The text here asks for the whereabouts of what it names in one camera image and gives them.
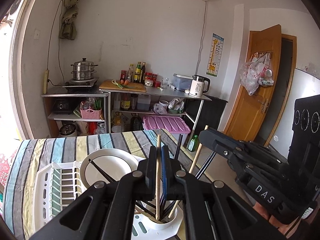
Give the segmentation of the person right hand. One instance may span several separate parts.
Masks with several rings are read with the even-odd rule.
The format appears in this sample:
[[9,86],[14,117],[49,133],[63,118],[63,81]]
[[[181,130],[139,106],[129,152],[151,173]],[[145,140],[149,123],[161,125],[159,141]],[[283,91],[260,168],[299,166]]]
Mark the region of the person right hand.
[[257,213],[259,213],[264,219],[266,219],[271,225],[273,225],[287,239],[289,239],[296,233],[302,221],[301,219],[296,219],[291,224],[288,224],[288,225],[282,224],[274,216],[270,215],[268,211],[258,202],[254,204],[253,209],[255,209]]

